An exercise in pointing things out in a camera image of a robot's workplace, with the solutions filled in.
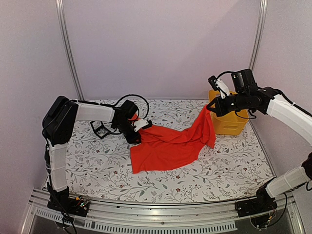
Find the red t-shirt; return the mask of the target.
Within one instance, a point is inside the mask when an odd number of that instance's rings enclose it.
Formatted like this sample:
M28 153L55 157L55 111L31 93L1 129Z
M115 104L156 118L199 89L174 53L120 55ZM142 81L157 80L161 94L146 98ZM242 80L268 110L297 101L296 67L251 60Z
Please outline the red t-shirt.
M204 146L215 147L210 111L204 107L191 127L182 131L153 125L140 129L141 143L130 148L133 174L168 171L193 163Z

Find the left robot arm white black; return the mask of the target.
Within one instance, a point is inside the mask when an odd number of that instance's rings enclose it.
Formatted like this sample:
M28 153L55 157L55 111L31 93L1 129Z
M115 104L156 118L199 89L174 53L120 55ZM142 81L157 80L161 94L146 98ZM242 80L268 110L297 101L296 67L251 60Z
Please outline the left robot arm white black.
M47 171L51 177L51 186L56 192L68 188L65 172L66 148L77 121L100 121L112 124L130 144L140 142L131 119L138 107L130 100L121 106L96 102L70 100L59 96L42 121L42 134L47 141Z

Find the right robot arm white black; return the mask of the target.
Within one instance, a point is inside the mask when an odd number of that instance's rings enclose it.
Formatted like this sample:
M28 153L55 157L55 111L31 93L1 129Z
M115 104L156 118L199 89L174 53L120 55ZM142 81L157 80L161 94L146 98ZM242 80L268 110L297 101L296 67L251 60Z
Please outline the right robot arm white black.
M308 143L312 142L312 116L306 110L290 101L286 95L272 87L258 87L251 69L230 71L236 93L231 94L221 76L211 76L208 82L220 93L207 105L207 110L222 117L230 112L248 110L251 115L259 111L286 124ZM258 189L258 198L252 202L255 212L261 213L271 204L271 198L295 190L312 179L312 156L309 155L300 166L274 178Z

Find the yellow plastic basket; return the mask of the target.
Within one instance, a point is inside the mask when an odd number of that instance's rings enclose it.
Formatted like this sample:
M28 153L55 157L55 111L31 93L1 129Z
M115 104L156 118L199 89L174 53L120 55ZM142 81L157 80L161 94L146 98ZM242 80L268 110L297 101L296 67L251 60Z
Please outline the yellow plastic basket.
M210 115L215 133L218 135L239 135L249 118L247 110L238 112L238 116L235 112L230 112L222 117L217 117L213 112L210 112Z

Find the right aluminium corner post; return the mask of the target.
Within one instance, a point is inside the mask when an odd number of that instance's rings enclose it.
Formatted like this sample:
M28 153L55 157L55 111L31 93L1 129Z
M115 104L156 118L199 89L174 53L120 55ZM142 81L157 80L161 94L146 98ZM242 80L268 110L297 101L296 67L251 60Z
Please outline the right aluminium corner post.
M258 53L260 50L261 40L262 40L264 28L265 28L267 8L268 8L268 1L267 0L261 0L260 1L259 14L258 14L257 27L256 27L256 33L255 33L255 38L254 38L254 43L253 43L253 49L252 49L251 59L249 62L249 69L252 72L255 69Z

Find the aluminium corner post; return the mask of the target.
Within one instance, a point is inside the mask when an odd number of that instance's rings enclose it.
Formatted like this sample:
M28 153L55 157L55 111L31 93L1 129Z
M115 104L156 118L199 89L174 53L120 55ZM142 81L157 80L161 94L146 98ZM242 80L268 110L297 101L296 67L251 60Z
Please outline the aluminium corner post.
M68 61L70 74L73 80L73 85L74 85L77 97L80 100L85 100L82 86L78 77L78 72L77 72L77 68L75 65L75 60L74 60L71 44L70 44L70 38L69 38L69 33L67 29L67 24L66 24L66 16L65 16L65 11L64 11L64 3L62 0L56 0L55 3L56 3L56 10L57 10L57 15L58 15L60 32L62 36L66 58Z
M254 43L253 43L253 49L252 49L251 59L249 62L249 69L252 72L255 69L258 53L260 50L261 40L262 40L264 28L265 28L267 8L268 8L268 1L267 0L261 0L260 1L259 14L258 14L257 27L256 27L256 33L255 33L255 38L254 38Z

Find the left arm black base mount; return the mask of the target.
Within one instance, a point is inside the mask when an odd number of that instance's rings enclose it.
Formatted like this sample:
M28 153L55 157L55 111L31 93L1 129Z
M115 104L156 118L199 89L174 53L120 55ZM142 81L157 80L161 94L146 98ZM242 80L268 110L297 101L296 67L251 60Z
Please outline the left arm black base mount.
M82 196L72 198L67 194L56 193L50 195L47 207L52 210L63 212L64 214L86 217L89 211L90 201Z

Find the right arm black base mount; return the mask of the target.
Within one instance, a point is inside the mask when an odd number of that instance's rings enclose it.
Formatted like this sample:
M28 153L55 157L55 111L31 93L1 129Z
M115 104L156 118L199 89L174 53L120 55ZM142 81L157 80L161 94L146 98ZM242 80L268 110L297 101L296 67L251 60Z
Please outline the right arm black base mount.
M267 194L257 194L253 199L237 201L234 207L239 217L245 217L275 210L277 203Z

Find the aluminium front rail frame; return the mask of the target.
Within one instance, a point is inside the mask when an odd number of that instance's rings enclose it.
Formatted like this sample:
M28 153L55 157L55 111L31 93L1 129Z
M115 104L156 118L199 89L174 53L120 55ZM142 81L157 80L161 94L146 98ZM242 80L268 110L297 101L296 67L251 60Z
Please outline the aluminium front rail frame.
M23 234L304 234L292 194L277 198L272 211L239 216L238 200L152 204L90 199L85 217L63 220L48 208L49 193L34 189L22 223Z

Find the left aluminium corner post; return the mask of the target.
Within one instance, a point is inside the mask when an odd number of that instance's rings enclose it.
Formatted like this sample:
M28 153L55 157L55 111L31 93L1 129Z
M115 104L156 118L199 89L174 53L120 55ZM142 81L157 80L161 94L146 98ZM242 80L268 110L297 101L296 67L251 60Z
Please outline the left aluminium corner post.
M62 0L56 0L55 3L56 3L56 10L57 10L57 15L58 15L60 32L62 36L66 58L68 61L70 74L73 80L73 85L74 85L77 97L80 100L85 100L82 86L78 77L78 72L77 72L77 68L75 65L75 60L74 60L71 44L70 44L70 38L69 38L69 33L67 29L67 24L66 24L66 16L65 16L65 11L64 11L64 3Z

